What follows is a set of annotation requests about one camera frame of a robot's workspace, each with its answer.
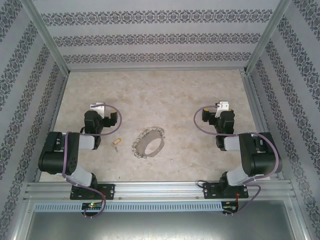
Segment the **grey metal sheet panel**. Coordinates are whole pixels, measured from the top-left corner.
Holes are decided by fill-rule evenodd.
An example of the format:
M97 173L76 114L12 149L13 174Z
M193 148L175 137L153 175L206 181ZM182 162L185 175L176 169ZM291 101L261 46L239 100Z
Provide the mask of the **grey metal sheet panel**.
M94 219L29 203L12 240L311 240L292 200L255 201L231 216L216 211L105 212Z

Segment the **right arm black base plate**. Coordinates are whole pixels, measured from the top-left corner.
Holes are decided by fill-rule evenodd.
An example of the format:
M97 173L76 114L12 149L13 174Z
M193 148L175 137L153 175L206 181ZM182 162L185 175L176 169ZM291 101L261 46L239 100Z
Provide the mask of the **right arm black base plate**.
M203 195L205 199L247 199L249 197L248 189L243 186L222 187L220 183L209 182L203 184Z

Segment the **aluminium frame post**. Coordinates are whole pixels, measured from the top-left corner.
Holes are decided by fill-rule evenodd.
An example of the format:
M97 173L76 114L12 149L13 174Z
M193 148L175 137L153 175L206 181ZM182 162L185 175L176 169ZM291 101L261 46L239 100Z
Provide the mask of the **aluminium frame post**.
M64 76L70 73L68 65L64 60L62 54L60 53L58 46L52 37L49 29L47 28L41 14L37 10L35 4L32 0L20 0L23 8L27 12L28 16L32 20L34 26L36 27L38 33L40 34L42 40L46 44L50 53L52 54L55 62L57 63L59 69L62 71Z
M248 60L247 65L245 67L245 73L247 75L253 71L253 69L254 69L257 61L259 60L259 57L261 56L265 46L267 45L270 38L272 37L274 31L277 28L277 25L279 24L281 18L283 17L284 13L286 12L286 10L291 2L292 2L292 0L279 0L277 7L275 8L272 16L270 17L270 20L269 20L265 30L263 31L261 38L259 39L255 49L253 50L253 52Z

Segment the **aluminium mounting rail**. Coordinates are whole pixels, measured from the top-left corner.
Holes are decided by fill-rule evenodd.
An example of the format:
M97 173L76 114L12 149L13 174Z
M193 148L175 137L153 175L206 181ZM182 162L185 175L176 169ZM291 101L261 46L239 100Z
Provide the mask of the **aluminium mounting rail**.
M295 199L296 193L289 180L261 180L255 182L261 191L257 200ZM163 202L204 200L204 191L193 181L176 182L114 182L111 196L115 202ZM70 200L72 185L67 182L28 183L24 201L62 202Z

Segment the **metal key plate with rings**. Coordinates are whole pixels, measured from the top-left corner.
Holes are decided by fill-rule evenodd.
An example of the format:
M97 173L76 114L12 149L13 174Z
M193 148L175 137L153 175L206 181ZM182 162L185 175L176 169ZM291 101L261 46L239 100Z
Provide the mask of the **metal key plate with rings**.
M146 153L147 146L154 140L160 139L158 147L151 153ZM145 128L135 139L131 150L138 159L152 158L156 156L165 146L165 130L159 126Z

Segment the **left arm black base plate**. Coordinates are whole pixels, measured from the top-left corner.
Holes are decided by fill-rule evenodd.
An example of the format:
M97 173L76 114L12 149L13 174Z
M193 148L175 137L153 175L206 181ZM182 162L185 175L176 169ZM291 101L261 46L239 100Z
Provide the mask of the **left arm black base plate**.
M115 194L115 185L99 183L97 185L97 191L102 193L106 200L113 200ZM98 192L73 185L70 192L70 199L101 201L103 197Z

